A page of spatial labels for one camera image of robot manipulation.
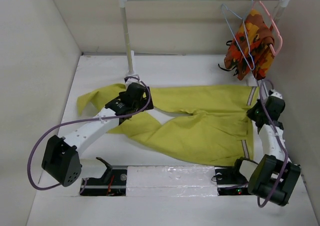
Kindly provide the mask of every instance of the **white tabletop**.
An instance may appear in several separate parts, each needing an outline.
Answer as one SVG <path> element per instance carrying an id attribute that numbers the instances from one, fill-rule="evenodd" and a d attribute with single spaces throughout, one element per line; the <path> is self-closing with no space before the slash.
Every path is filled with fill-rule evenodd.
<path id="1" fill-rule="evenodd" d="M 254 80 L 239 81 L 217 67 L 223 55 L 135 56 L 136 72 L 151 87 L 239 84 L 256 86 Z M 81 56 L 63 115 L 63 122 L 88 118 L 97 110 L 88 105 L 77 115 L 78 96 L 99 87 L 123 82 L 125 56 Z M 157 110 L 152 116 L 164 123 L 172 116 Z M 63 127 L 59 136 L 79 125 Z M 262 157 L 258 135 L 254 135 L 254 159 Z M 111 165 L 191 165 L 148 149 L 124 135 L 106 134 L 82 158 L 101 157 Z M 41 186 L 54 183 L 45 172 Z M 305 186 L 300 179 L 285 207 L 269 203 L 259 209 L 255 196 L 215 197 L 81 197 L 80 180 L 72 186 L 38 191 L 28 225 L 317 225 Z"/>

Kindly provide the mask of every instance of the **yellow cloth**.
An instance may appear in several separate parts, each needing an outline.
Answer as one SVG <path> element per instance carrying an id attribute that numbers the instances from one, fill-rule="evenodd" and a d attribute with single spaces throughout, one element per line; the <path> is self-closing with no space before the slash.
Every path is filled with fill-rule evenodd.
<path id="1" fill-rule="evenodd" d="M 114 84 L 80 96 L 78 113 L 89 102 L 101 110 L 124 90 L 123 84 Z M 142 112 L 109 133 L 123 133 L 158 152 L 198 164 L 231 166 L 241 156 L 253 158 L 253 128 L 246 111 L 256 102 L 256 87 L 213 85 L 150 90 L 155 107 L 189 116 L 161 125 Z"/>

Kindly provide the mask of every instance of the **reflective stripe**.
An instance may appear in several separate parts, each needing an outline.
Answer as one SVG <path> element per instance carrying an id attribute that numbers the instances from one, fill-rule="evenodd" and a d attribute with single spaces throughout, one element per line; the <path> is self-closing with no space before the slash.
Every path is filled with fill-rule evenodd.
<path id="1" fill-rule="evenodd" d="M 245 140 L 241 140 L 241 143 L 244 152 L 244 157 L 250 159 L 247 142 Z"/>
<path id="2" fill-rule="evenodd" d="M 248 98 L 248 102 L 247 102 L 247 106 L 250 106 L 251 105 L 251 103 L 252 103 L 252 100 L 253 100 L 253 98 L 254 98 L 254 94 L 255 94 L 255 92 L 256 92 L 256 89 L 257 89 L 257 87 L 252 87 L 252 89 L 251 89 L 251 92 L 250 92 L 250 95 L 249 95 L 249 98 Z"/>

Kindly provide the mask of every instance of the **camouflage shirt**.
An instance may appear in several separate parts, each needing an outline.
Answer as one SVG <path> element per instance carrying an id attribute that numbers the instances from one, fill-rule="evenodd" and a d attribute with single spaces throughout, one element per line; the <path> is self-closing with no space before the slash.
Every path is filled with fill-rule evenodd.
<path id="1" fill-rule="evenodd" d="M 266 77 L 266 73 L 274 60 L 274 56 L 269 45 L 274 45 L 275 40 L 271 30 L 266 26 L 262 15 L 258 11 L 251 10 L 244 24 L 247 29 L 250 53 L 255 64 L 255 69 L 252 71 L 252 73 L 257 80 L 261 80 Z M 253 68 L 252 59 L 249 56 L 249 48 L 244 31 L 244 24 L 241 23 L 235 38 L 239 43 L 247 61 L 249 62 L 250 67 Z M 234 39 L 231 42 L 231 45 L 225 56 L 224 65 L 228 70 L 236 68 L 235 74 L 239 80 L 242 80 L 245 75 L 250 72 L 250 68 L 248 67 Z"/>

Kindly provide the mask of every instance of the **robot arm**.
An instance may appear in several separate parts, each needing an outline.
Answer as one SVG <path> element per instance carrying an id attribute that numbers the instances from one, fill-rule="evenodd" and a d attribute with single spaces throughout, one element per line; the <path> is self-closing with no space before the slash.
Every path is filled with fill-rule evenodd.
<path id="1" fill-rule="evenodd" d="M 285 153 L 276 138 L 276 136 L 278 136 L 282 145 L 285 145 L 282 137 L 284 128 L 282 123 L 278 122 L 280 114 L 285 108 L 282 95 L 275 90 L 271 90 L 265 107 L 275 125 L 277 134 L 270 125 L 262 108 L 261 101 L 258 100 L 257 103 L 247 111 L 247 116 L 255 122 L 258 128 L 258 134 L 261 138 L 265 155 L 259 164 L 245 158 L 240 158 L 234 165 L 236 172 L 243 175 L 248 181 L 248 192 L 260 198 L 266 198 L 271 192 L 276 177 L 285 160 Z M 289 161 L 286 164 L 280 183 L 273 192 L 270 201 L 285 206 L 300 176 L 300 172 L 300 167 Z"/>
<path id="2" fill-rule="evenodd" d="M 144 94 L 147 94 L 144 86 L 131 83 L 125 92 L 120 92 L 97 114 L 95 118 L 100 120 L 89 122 L 64 137 L 52 136 L 46 145 L 42 168 L 64 187 L 70 186 L 79 177 L 100 178 L 102 182 L 107 182 L 112 171 L 110 164 L 101 158 L 92 161 L 80 159 L 80 156 L 98 138 L 130 118 L 123 116 L 145 107 L 148 99 L 144 98 Z M 154 107 L 151 95 L 147 96 L 150 102 L 145 110 L 150 110 Z"/>

